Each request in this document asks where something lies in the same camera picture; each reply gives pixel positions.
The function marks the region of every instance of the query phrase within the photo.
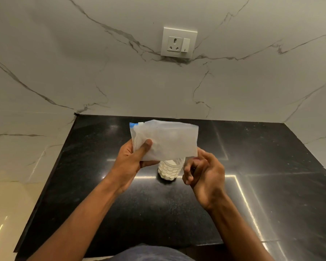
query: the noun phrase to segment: ziplock bag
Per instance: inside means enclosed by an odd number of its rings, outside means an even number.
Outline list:
[[[144,123],[130,123],[129,127],[134,151],[138,150],[147,139],[153,142],[143,161],[164,161],[197,156],[197,125],[151,120]]]

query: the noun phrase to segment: black countertop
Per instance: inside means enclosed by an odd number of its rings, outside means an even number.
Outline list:
[[[76,118],[16,260],[28,258],[104,178],[131,137],[129,123],[151,119],[199,126],[198,146],[224,164],[228,195],[276,260],[326,260],[326,170],[283,123],[98,115]],[[139,243],[183,248],[222,240],[181,176],[162,180],[155,165],[116,200],[85,257]]]

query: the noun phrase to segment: person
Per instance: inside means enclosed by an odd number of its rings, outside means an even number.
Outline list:
[[[152,140],[148,139],[133,152],[132,140],[124,144],[106,177],[76,207],[61,227],[28,258],[28,261],[82,260],[100,223],[116,198],[126,191],[141,168],[158,163],[141,161],[151,146]],[[198,157],[188,160],[183,171],[184,183],[191,186],[198,202],[211,216],[233,258],[237,261],[273,261],[227,196],[224,189],[225,169],[217,158],[198,148]],[[167,247],[139,245],[109,260],[192,259],[178,250]]]

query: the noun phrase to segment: glass jar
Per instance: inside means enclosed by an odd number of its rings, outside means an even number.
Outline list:
[[[184,162],[185,158],[161,161],[158,166],[158,173],[165,180],[174,180],[178,177]]]

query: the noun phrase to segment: forearm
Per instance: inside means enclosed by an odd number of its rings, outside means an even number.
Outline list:
[[[82,260],[100,223],[116,199],[105,178],[28,261]]]
[[[226,194],[208,212],[237,261],[274,261]]]

